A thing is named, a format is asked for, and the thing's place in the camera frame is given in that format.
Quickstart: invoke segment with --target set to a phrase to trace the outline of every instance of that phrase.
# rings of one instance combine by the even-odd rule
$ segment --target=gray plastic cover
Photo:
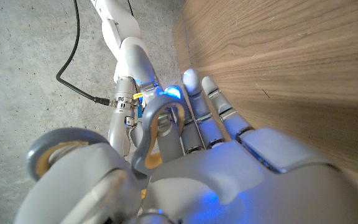
[[[334,166],[312,147],[272,128],[253,131],[241,141],[281,173],[313,164]]]

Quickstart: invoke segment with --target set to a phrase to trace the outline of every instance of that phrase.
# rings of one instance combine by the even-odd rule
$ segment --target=black cable
[[[129,9],[131,10],[132,16],[134,16],[134,12],[132,11],[132,7],[131,7],[131,4],[129,3],[129,0],[128,0],[128,5],[129,5]]]
[[[62,78],[60,78],[61,75],[63,74],[63,72],[66,70],[67,66],[73,60],[74,54],[75,54],[75,52],[77,50],[78,41],[80,40],[80,15],[78,13],[78,6],[77,6],[77,1],[76,0],[74,0],[74,7],[75,7],[75,16],[76,16],[76,20],[77,20],[77,35],[76,35],[76,38],[75,38],[75,43],[74,43],[73,50],[71,51],[71,54],[70,54],[69,58],[67,59],[66,63],[63,65],[63,67],[56,74],[56,79],[60,83],[62,83],[63,85],[65,85],[68,88],[71,88],[72,90],[74,90],[75,92],[87,97],[90,100],[93,100],[95,103],[100,103],[100,104],[103,104],[103,105],[109,105],[110,104],[109,99],[91,96],[91,95],[85,93],[84,91],[80,90],[79,88],[73,86],[72,84],[66,82]]]

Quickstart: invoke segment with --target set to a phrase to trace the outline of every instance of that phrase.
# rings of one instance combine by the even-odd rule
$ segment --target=concrete floor
[[[163,86],[180,81],[172,26],[184,2],[131,0]],[[92,4],[79,0],[78,7],[80,43],[63,78],[92,95],[112,98],[116,59],[104,43]],[[35,183],[24,157],[37,137],[68,126],[107,136],[111,108],[96,105],[55,79],[73,47],[75,23],[71,0],[0,1],[0,223],[12,223]]]

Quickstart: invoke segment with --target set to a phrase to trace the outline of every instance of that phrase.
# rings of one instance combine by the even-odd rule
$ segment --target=robotic arm
[[[16,223],[358,223],[358,189],[330,160],[279,131],[255,130],[196,70],[183,76],[186,91],[163,90],[136,20],[115,0],[91,2],[118,60],[108,140],[80,128],[38,138],[27,154],[37,183]],[[146,107],[135,124],[138,90]],[[130,129],[137,149],[128,166]]]

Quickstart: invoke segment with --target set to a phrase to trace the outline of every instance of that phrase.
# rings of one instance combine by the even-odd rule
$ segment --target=wooden surface
[[[358,184],[358,1],[187,0],[183,73],[209,75],[255,128],[328,155]]]

